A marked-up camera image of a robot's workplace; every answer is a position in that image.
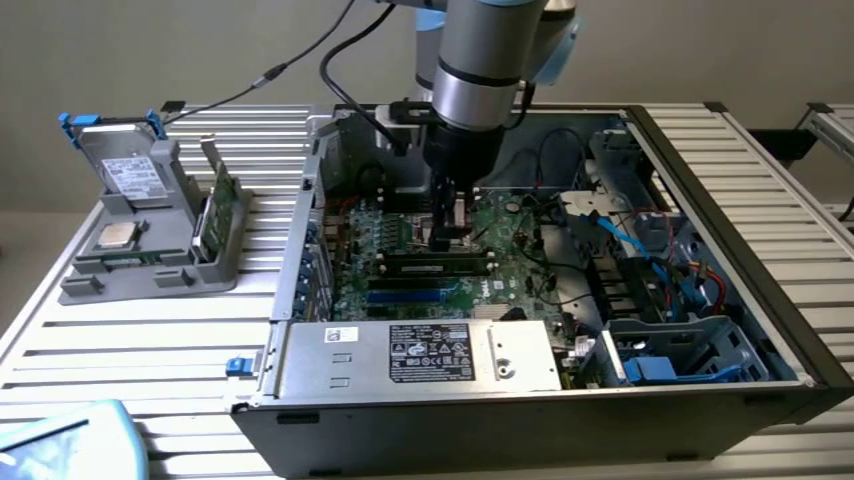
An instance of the motherboard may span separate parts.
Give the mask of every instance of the motherboard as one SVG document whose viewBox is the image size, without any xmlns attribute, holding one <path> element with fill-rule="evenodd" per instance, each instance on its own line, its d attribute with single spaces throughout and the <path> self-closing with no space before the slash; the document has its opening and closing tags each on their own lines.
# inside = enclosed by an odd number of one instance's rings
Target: motherboard
<svg viewBox="0 0 854 480">
<path fill-rule="evenodd" d="M 535 261 L 543 258 L 536 207 L 530 194 L 484 193 L 471 211 L 471 234 L 447 253 L 432 253 L 428 213 L 388 213 L 375 199 L 348 199 L 333 206 L 325 226 L 336 285 L 333 319 L 507 316 L 558 325 L 558 295 Z"/>
</svg>

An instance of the teal object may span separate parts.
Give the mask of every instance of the teal object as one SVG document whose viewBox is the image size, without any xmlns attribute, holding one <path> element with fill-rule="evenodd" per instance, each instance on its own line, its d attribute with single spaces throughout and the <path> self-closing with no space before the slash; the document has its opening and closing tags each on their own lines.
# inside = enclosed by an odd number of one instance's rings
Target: teal object
<svg viewBox="0 0 854 480">
<path fill-rule="evenodd" d="M 121 402 L 95 402 L 0 435 L 0 478 L 148 479 L 145 446 Z"/>
</svg>

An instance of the white wall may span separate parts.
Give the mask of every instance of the white wall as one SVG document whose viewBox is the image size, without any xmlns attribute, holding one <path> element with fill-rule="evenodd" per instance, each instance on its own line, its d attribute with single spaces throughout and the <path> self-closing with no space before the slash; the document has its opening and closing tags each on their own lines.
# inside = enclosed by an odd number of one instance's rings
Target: white wall
<svg viewBox="0 0 854 480">
<path fill-rule="evenodd" d="M 560 84 L 539 100 L 720 100 L 748 126 L 780 127 L 795 122 L 807 101 L 854 102 L 851 0 L 579 3 L 578 49 Z M 343 0 L 4 1 L 0 209 L 83 211 L 93 203 L 97 182 L 63 140 L 59 112 L 132 115 L 167 99 L 216 100 L 301 49 L 341 6 Z M 361 29 L 380 9 L 359 4 L 333 40 Z M 408 91 L 411 25 L 412 13 L 400 10 L 336 61 L 333 72 L 361 101 Z M 247 101 L 331 101 L 319 57 Z M 802 175 L 827 171 L 824 164 L 799 167 Z M 819 196 L 842 201 L 851 177 L 827 178 L 831 183 L 814 182 Z"/>
</svg>

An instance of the robotic arm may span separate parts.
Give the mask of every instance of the robotic arm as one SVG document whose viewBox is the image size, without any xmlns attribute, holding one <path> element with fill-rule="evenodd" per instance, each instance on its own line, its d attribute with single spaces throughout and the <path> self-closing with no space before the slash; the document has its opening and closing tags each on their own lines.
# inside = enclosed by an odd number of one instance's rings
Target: robotic arm
<svg viewBox="0 0 854 480">
<path fill-rule="evenodd" d="M 445 10 L 419 11 L 416 72 L 419 85 L 432 91 L 431 115 L 421 120 L 423 156 L 432 170 L 429 244 L 444 251 L 451 239 L 471 232 L 472 185 L 495 166 L 516 93 L 531 88 L 530 82 L 554 81 L 568 57 L 575 1 L 389 3 Z"/>
</svg>

